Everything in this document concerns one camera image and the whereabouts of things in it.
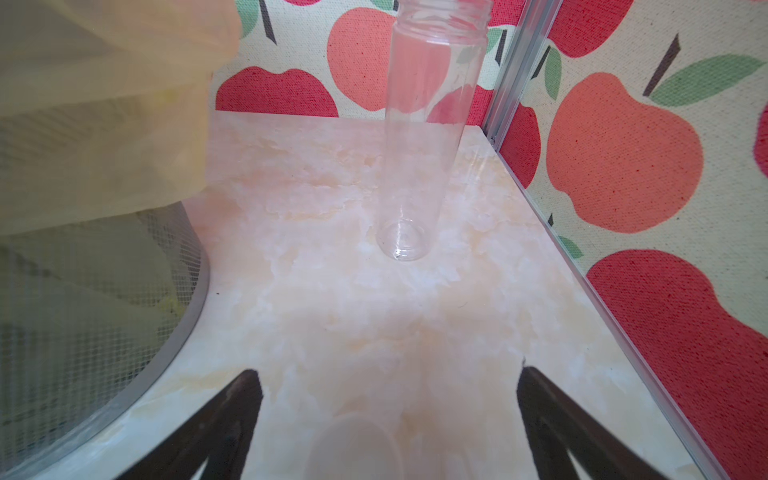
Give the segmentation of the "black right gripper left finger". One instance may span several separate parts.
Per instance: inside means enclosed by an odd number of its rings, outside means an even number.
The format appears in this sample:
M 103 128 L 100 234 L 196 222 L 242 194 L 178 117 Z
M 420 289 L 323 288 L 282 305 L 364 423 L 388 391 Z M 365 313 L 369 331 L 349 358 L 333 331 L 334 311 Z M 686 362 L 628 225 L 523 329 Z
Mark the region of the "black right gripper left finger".
M 258 372 L 241 372 L 122 479 L 239 479 L 263 392 Z

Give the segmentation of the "clear plastic jar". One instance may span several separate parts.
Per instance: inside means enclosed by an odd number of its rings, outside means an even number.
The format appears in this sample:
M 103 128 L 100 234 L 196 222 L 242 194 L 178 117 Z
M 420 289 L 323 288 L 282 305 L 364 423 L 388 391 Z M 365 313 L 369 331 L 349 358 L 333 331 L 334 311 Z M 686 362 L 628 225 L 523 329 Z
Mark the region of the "clear plastic jar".
M 376 239 L 428 254 L 486 55 L 490 1 L 403 1 L 393 26 Z

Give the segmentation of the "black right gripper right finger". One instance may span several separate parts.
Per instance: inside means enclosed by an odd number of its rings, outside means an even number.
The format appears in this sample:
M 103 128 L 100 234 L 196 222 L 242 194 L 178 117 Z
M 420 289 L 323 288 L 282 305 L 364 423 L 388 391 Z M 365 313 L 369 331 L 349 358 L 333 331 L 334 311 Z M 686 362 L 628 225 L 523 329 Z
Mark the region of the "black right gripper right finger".
M 537 368 L 522 368 L 517 401 L 540 479 L 577 479 L 575 463 L 592 479 L 664 477 Z

